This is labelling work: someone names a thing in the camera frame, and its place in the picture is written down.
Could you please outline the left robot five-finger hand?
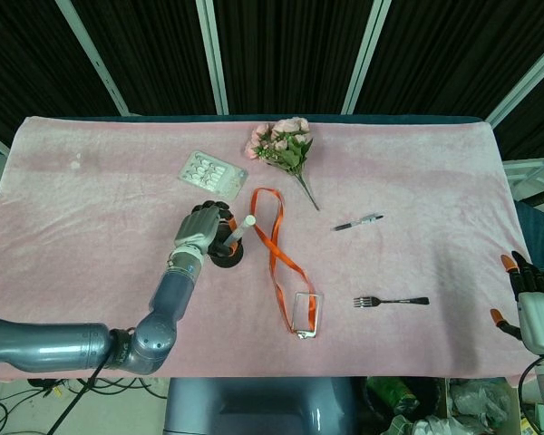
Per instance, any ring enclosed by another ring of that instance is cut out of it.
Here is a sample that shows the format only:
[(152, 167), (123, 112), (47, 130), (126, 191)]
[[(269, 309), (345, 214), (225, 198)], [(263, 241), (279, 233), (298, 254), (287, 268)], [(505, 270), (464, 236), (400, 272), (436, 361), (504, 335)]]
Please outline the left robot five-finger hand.
[(227, 203), (209, 200), (195, 206), (183, 219), (175, 236), (175, 253), (191, 254), (201, 261), (205, 256), (232, 256), (235, 246), (226, 246), (224, 242), (233, 232), (233, 221)]

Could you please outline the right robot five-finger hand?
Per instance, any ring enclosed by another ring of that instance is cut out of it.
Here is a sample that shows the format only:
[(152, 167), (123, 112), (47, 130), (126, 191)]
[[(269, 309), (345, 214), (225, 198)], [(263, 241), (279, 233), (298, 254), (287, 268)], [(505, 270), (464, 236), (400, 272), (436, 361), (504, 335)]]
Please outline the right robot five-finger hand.
[(490, 309), (491, 319), (501, 331), (521, 341), (528, 351), (544, 356), (544, 272), (517, 251), (501, 255), (500, 261), (509, 276), (519, 325), (509, 323), (496, 308)]

